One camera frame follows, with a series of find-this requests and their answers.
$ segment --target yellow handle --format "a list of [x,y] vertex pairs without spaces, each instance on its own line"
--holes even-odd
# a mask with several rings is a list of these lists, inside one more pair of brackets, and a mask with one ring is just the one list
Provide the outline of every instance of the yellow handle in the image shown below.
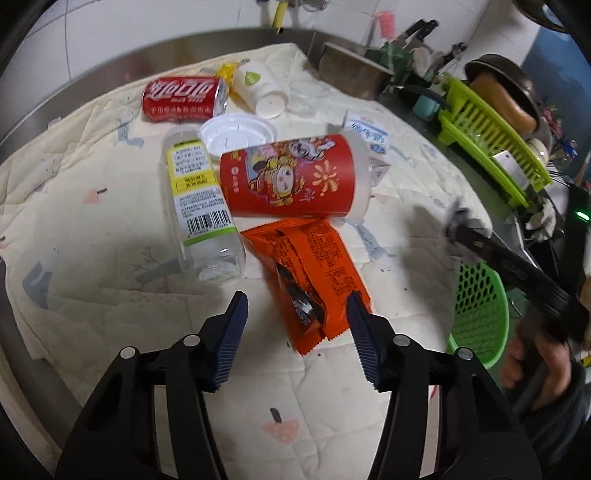
[[279,30],[283,25],[283,17],[285,16],[286,10],[287,2],[279,2],[277,10],[275,10],[275,18],[273,19],[273,28],[277,30],[277,33],[279,33]]

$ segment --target sleeve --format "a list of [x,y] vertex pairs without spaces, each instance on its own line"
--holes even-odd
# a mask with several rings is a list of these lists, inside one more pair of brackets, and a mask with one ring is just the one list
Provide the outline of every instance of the sleeve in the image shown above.
[[567,452],[584,426],[589,399],[584,395],[585,372],[573,362],[572,378],[566,392],[551,405],[529,412],[523,419],[525,432],[547,472]]

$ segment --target pink brush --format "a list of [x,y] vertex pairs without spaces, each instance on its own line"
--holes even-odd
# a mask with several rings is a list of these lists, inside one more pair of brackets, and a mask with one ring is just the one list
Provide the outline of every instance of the pink brush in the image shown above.
[[394,14],[392,12],[378,12],[379,36],[385,40],[386,51],[388,52],[388,68],[394,71],[392,60],[392,40],[394,39]]

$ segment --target human hand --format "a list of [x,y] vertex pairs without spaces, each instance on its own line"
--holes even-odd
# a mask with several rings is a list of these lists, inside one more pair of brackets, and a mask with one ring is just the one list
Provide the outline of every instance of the human hand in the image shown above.
[[[572,366],[570,352],[562,343],[548,337],[544,333],[535,336],[534,343],[540,357],[548,366],[548,377],[542,387],[540,396],[532,405],[532,410],[545,407],[558,400],[570,384]],[[507,345],[505,363],[501,368],[501,384],[507,389],[523,380],[521,362],[525,358],[526,348],[519,337],[514,337]]]

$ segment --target lime green plastic basket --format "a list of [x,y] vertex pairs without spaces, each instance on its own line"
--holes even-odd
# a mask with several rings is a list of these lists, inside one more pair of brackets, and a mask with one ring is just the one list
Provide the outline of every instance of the lime green plastic basket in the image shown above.
[[499,274],[483,262],[462,265],[450,352],[467,346],[489,369],[503,354],[508,335],[509,307]]
[[505,169],[493,158],[504,150],[511,152],[536,192],[551,183],[550,175],[519,134],[468,85],[446,75],[447,100],[451,110],[439,113],[445,145],[457,142],[472,156],[509,196],[509,206],[525,207],[529,202]]

